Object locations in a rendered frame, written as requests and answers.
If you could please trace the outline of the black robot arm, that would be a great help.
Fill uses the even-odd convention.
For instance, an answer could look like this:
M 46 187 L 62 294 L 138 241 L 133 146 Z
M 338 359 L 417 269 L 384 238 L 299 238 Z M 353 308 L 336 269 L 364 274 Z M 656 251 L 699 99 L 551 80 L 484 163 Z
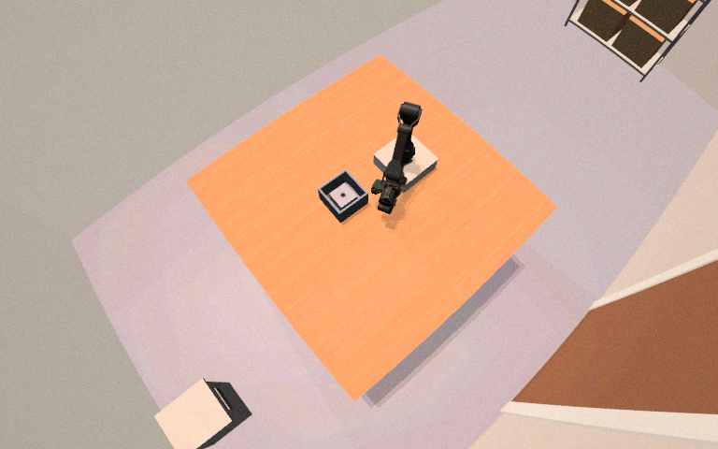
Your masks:
M 423 111 L 421 105 L 407 101 L 403 101 L 403 103 L 397 113 L 398 127 L 393 158 L 385 167 L 382 180 L 376 179 L 371 187 L 372 194 L 381 193 L 379 202 L 386 207 L 393 205 L 396 190 L 400 189 L 405 178 L 404 167 L 412 162 L 411 158 L 415 155 L 416 147 L 412 143 L 411 137 L 413 128 L 418 124 Z

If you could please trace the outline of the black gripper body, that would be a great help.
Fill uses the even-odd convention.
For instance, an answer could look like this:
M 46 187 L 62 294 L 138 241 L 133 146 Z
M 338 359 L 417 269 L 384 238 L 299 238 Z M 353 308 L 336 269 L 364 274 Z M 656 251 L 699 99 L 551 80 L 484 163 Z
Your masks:
M 404 181 L 403 181 L 404 186 L 407 183 L 407 181 L 408 181 L 408 178 L 405 176 Z M 399 190 L 396 190 L 395 199 L 398 197 L 400 191 L 401 191 L 401 188 Z M 395 202 L 395 199 L 394 199 L 394 202 Z M 394 202 L 393 202 L 393 204 L 394 204 Z M 392 205 L 391 207 L 383 206 L 381 203 L 379 203 L 379 205 L 378 205 L 378 210 L 383 211 L 388 214 L 391 214 L 393 208 L 394 208 L 394 205 Z

